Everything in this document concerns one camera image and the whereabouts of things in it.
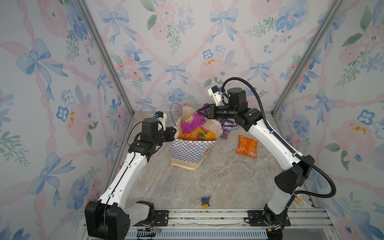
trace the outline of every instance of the snack bag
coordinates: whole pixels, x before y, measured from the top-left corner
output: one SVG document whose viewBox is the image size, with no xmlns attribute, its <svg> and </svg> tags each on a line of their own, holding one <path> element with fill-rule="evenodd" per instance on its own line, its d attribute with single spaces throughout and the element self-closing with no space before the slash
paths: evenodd
<svg viewBox="0 0 384 240">
<path fill-rule="evenodd" d="M 201 127 L 205 123 L 205 117 L 201 116 L 199 113 L 194 112 L 189 116 L 182 124 L 181 128 L 185 134 L 191 133 L 198 127 Z"/>
<path fill-rule="evenodd" d="M 198 127 L 188 134 L 183 134 L 183 129 L 180 129 L 180 135 L 178 139 L 186 141 L 215 141 L 216 134 L 206 130 L 203 127 Z"/>
<path fill-rule="evenodd" d="M 257 158 L 256 155 L 257 141 L 239 135 L 239 148 L 236 153 L 246 155 L 248 157 Z"/>
</svg>

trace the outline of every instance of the gray marble surface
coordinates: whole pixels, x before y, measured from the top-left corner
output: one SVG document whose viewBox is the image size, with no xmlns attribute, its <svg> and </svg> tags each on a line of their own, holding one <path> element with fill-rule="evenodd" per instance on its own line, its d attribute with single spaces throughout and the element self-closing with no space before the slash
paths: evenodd
<svg viewBox="0 0 384 240">
<path fill-rule="evenodd" d="M 152 116 L 136 113 L 134 124 Z M 268 114 L 267 119 L 277 129 L 272 115 Z M 173 125 L 169 115 L 166 125 Z M 140 124 L 133 130 L 129 143 L 139 132 Z M 210 208 L 263 208 L 276 187 L 273 179 L 282 169 L 260 142 L 257 159 L 237 154 L 239 135 L 256 139 L 242 128 L 230 132 L 228 139 L 219 139 L 195 171 L 171 165 L 172 143 L 165 143 L 142 170 L 126 207 L 144 200 L 153 202 L 155 208 L 201 208 L 201 198 L 210 196 Z M 291 207 L 310 208 L 310 204 L 294 202 Z"/>
</svg>

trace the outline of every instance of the wall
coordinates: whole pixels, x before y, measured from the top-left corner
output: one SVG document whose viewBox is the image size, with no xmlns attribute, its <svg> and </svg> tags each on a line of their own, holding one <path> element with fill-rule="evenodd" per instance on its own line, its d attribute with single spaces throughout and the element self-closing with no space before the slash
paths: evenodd
<svg viewBox="0 0 384 240">
<path fill-rule="evenodd" d="M 332 1 L 86 2 L 133 108 L 169 111 L 212 102 L 208 87 L 233 76 L 272 109 Z"/>
<path fill-rule="evenodd" d="M 275 115 L 285 139 L 336 184 L 335 197 L 315 200 L 343 240 L 384 239 L 383 8 L 346 0 Z M 317 172 L 307 185 L 330 191 Z"/>
<path fill-rule="evenodd" d="M 0 239 L 76 239 L 127 110 L 73 2 L 2 1 L 0 30 Z"/>
</svg>

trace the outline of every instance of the orange snack bag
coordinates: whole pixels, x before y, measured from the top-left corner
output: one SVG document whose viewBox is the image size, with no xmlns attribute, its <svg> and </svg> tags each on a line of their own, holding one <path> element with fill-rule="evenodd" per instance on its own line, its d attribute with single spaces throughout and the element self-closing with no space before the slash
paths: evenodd
<svg viewBox="0 0 384 240">
<path fill-rule="evenodd" d="M 183 129 L 180 128 L 179 139 L 186 141 L 215 141 L 216 134 L 207 131 L 203 127 L 198 127 L 188 134 L 183 134 Z"/>
<path fill-rule="evenodd" d="M 239 148 L 236 153 L 246 155 L 248 157 L 257 158 L 256 155 L 257 141 L 239 135 Z"/>
</svg>

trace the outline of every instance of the purple snack bag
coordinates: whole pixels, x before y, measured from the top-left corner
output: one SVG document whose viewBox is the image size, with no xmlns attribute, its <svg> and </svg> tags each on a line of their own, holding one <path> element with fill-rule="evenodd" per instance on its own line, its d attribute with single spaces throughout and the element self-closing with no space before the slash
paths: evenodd
<svg viewBox="0 0 384 240">
<path fill-rule="evenodd" d="M 181 124 L 181 128 L 183 129 L 183 134 L 191 133 L 196 128 L 204 125 L 205 121 L 206 119 L 203 116 L 201 116 L 197 112 L 194 112 L 191 116 L 188 117 L 187 120 L 185 120 Z"/>
</svg>

